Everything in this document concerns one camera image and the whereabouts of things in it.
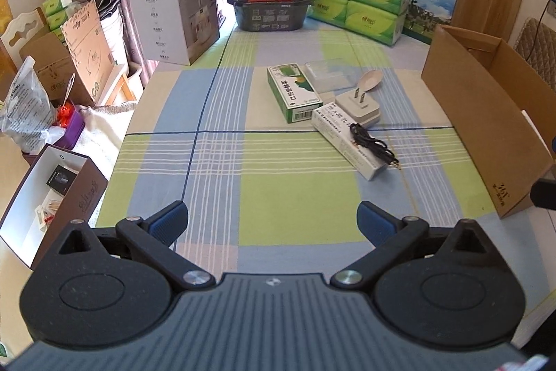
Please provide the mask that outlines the white plug night light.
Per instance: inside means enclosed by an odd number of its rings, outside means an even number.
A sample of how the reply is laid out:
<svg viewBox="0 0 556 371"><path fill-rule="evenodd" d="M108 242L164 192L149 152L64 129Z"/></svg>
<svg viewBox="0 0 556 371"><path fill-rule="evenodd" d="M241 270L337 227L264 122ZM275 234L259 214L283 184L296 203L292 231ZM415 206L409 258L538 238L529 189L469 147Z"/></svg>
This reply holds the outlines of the white plug night light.
<svg viewBox="0 0 556 371"><path fill-rule="evenodd" d="M335 103L363 127L375 124L381 117L380 105L360 88L337 95Z"/></svg>

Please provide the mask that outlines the white ointment box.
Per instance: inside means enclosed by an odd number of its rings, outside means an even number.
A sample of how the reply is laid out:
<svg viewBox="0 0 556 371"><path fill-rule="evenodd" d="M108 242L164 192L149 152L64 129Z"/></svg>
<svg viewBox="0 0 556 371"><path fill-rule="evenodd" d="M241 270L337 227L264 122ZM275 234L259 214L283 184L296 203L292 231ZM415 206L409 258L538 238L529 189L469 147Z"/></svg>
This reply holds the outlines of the white ointment box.
<svg viewBox="0 0 556 371"><path fill-rule="evenodd" d="M335 103L313 110L311 123L367 181L385 166L368 148L355 142L350 129L354 119Z"/></svg>

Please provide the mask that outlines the clear plastic case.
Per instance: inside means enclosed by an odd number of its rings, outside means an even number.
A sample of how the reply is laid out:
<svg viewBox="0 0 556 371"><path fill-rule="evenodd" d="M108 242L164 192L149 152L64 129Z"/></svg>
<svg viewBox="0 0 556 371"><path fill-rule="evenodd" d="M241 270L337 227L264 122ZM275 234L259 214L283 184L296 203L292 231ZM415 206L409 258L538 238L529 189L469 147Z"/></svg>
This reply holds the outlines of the clear plastic case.
<svg viewBox="0 0 556 371"><path fill-rule="evenodd" d="M358 66L343 58L310 61L304 64L303 71L319 93L354 88L363 75Z"/></svg>

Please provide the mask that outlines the green white medicine box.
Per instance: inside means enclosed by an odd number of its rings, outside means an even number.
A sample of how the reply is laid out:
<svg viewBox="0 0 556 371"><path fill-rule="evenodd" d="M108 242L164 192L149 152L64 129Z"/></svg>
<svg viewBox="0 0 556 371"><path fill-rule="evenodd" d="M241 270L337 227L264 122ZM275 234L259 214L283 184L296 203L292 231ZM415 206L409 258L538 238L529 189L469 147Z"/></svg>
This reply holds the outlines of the green white medicine box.
<svg viewBox="0 0 556 371"><path fill-rule="evenodd" d="M270 90L287 123L308 121L323 101L297 63L267 67Z"/></svg>

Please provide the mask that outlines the brown cardboard box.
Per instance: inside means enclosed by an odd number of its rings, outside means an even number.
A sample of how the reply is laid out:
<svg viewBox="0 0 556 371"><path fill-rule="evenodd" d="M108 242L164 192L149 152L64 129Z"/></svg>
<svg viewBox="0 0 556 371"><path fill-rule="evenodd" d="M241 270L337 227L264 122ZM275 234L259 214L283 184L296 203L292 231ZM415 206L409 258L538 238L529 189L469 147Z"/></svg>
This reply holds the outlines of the brown cardboard box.
<svg viewBox="0 0 556 371"><path fill-rule="evenodd" d="M504 40L438 26L421 78L478 169L501 218L532 206L555 172L555 93Z"/></svg>

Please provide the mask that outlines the open brown white gift box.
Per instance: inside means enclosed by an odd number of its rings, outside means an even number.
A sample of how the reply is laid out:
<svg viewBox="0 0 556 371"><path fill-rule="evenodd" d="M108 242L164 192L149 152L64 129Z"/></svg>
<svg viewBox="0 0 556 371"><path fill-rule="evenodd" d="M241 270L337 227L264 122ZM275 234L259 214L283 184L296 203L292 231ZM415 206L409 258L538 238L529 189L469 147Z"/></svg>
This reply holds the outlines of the open brown white gift box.
<svg viewBox="0 0 556 371"><path fill-rule="evenodd" d="M70 221L90 219L106 186L90 157L46 145L2 216L1 238L34 269Z"/></svg>

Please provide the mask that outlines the quilted brown chair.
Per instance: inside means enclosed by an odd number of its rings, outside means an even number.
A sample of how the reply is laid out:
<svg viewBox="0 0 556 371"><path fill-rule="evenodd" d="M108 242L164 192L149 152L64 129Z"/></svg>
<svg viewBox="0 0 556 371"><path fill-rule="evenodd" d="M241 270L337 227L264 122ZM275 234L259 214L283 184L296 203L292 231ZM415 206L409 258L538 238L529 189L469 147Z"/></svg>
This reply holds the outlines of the quilted brown chair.
<svg viewBox="0 0 556 371"><path fill-rule="evenodd" d="M556 88L556 32L535 18L528 18L515 43L515 51L540 77Z"/></svg>

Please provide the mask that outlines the white printed plastic bag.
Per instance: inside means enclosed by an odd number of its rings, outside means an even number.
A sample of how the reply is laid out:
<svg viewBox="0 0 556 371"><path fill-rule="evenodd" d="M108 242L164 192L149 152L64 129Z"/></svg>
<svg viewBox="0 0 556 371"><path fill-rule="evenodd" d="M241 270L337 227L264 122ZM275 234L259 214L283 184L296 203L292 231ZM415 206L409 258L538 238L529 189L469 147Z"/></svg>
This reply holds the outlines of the white printed plastic bag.
<svg viewBox="0 0 556 371"><path fill-rule="evenodd" d="M56 110L34 70L35 63L32 56L25 58L1 109L1 133L27 154L41 150L56 119Z"/></svg>

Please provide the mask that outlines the plaid tablecloth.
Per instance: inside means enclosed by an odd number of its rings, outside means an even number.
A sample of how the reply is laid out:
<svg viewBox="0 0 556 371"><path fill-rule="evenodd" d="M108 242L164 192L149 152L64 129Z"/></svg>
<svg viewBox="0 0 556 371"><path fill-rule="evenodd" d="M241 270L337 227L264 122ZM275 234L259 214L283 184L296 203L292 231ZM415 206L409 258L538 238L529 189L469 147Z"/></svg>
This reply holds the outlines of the plaid tablecloth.
<svg viewBox="0 0 556 371"><path fill-rule="evenodd" d="M464 145L421 79L427 46L387 47L315 21L285 33L229 26L194 65L160 65L123 140L98 222L148 217L181 200L188 229L175 250L214 275L332 275L370 250L356 226L361 201L434 226L474 218L527 297L524 343L555 308L555 214L500 218ZM371 132L400 160L366 180L311 123L289 124L267 69L341 58L380 70Z"/></svg>

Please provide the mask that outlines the blue milk carton lower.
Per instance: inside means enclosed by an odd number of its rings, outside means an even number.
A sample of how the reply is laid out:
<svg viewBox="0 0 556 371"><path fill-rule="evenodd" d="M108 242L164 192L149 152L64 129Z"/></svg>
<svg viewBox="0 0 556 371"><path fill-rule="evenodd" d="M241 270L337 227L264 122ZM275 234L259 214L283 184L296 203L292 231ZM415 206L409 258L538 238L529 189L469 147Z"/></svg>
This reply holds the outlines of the blue milk carton lower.
<svg viewBox="0 0 556 371"><path fill-rule="evenodd" d="M410 0L402 33L430 44L437 25L450 25L457 0Z"/></svg>

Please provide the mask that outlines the brown printed cardboard carton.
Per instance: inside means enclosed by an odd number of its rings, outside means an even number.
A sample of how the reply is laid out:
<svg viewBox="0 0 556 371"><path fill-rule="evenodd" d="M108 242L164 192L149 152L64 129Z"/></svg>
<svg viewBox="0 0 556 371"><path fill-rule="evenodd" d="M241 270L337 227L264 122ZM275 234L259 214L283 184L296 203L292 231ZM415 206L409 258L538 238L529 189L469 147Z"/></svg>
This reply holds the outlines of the brown printed cardboard carton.
<svg viewBox="0 0 556 371"><path fill-rule="evenodd" d="M61 24L74 70L85 89L83 105L110 105L122 87L125 65L118 65L106 41L96 3L83 4Z"/></svg>

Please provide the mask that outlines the white appliance box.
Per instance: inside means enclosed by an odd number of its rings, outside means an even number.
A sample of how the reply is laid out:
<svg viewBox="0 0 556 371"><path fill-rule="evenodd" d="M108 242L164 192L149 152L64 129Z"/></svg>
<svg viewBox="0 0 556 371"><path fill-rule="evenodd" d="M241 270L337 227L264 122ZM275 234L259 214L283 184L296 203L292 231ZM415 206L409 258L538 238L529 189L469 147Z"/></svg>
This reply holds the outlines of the white appliance box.
<svg viewBox="0 0 556 371"><path fill-rule="evenodd" d="M220 37L217 0L129 0L143 56L190 65Z"/></svg>

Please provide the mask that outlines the wall power socket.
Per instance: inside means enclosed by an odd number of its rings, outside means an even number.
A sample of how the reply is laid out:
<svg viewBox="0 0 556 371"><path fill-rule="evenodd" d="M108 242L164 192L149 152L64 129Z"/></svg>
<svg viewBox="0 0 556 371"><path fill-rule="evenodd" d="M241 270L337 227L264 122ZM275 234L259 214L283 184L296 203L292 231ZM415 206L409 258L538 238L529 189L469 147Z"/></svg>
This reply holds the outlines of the wall power socket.
<svg viewBox="0 0 556 371"><path fill-rule="evenodd" d="M549 17L556 19L556 0L548 0L548 3L546 5L545 15L548 15Z"/></svg>

